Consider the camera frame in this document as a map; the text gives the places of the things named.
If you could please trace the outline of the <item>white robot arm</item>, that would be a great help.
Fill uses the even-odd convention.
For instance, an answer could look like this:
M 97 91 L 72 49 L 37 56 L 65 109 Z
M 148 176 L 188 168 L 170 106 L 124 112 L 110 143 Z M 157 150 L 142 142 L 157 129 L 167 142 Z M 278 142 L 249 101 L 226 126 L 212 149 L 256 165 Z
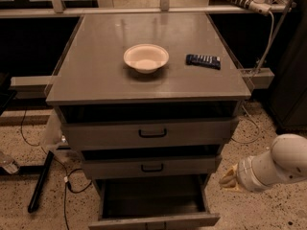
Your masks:
M 261 154 L 241 159 L 220 179 L 232 192 L 262 193 L 276 184 L 307 180 L 307 139 L 296 134 L 277 136 Z

